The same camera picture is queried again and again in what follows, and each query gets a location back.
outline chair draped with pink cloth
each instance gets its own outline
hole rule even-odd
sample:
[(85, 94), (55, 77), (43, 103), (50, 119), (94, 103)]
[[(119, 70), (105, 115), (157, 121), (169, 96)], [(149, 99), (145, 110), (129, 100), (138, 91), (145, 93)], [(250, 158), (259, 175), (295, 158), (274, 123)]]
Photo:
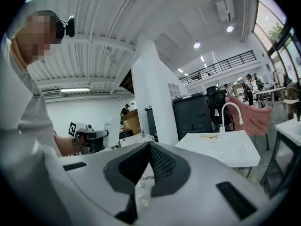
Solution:
[(265, 107), (258, 109), (256, 105), (246, 105), (236, 97), (229, 97), (227, 102), (236, 104), (241, 112), (243, 124), (239, 124), (239, 115), (237, 109), (233, 105), (227, 105), (233, 119), (234, 130), (245, 130), (249, 136), (266, 136), (267, 150), (269, 150), (268, 143), (268, 123), (271, 117), (272, 108)]

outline brown box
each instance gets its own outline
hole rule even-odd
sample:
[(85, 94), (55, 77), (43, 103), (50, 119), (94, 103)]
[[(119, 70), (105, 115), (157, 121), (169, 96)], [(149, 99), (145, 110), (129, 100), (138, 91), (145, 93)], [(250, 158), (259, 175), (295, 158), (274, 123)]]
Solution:
[(138, 131), (140, 130), (140, 123), (137, 109), (132, 110), (126, 115), (124, 115), (122, 117), (122, 120), (125, 127), (129, 130), (132, 130), (134, 135), (138, 133)]

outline large window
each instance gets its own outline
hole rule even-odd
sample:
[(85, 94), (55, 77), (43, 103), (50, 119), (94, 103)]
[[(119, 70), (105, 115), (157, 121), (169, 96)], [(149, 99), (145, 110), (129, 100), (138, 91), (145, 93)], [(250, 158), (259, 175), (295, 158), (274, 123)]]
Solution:
[(265, 47), (273, 62), (275, 81), (283, 85), (283, 75), (294, 82), (301, 76), (299, 42), (294, 38), (294, 30), (289, 27), (286, 16), (274, 0), (259, 0), (255, 35)]

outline round ceiling light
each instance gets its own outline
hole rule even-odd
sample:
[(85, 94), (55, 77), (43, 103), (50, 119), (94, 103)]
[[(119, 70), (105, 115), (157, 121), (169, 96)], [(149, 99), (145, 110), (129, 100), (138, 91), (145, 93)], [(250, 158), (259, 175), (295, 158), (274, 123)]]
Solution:
[(194, 47), (194, 48), (198, 48), (198, 47), (200, 47), (200, 46), (201, 46), (201, 44), (200, 44), (199, 42), (197, 42), (197, 43), (194, 44), (193, 47)]
[(232, 30), (233, 30), (233, 27), (232, 27), (232, 26), (229, 26), (229, 27), (227, 28), (227, 32), (232, 32)]

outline black railing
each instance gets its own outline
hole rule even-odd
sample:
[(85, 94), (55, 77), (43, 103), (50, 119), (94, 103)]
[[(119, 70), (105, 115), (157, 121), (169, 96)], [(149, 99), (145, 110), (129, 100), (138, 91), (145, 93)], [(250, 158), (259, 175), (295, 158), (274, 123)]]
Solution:
[(207, 68), (198, 70), (180, 79), (180, 81), (182, 82), (183, 85), (188, 85), (193, 82), (199, 81), (203, 78), (206, 78), (208, 76), (211, 76), (213, 74), (234, 68), (238, 65), (242, 65), (253, 60), (256, 60), (256, 57), (254, 56), (253, 50), (250, 50), (248, 52), (233, 56), (231, 58), (227, 58), (216, 64), (210, 65)]

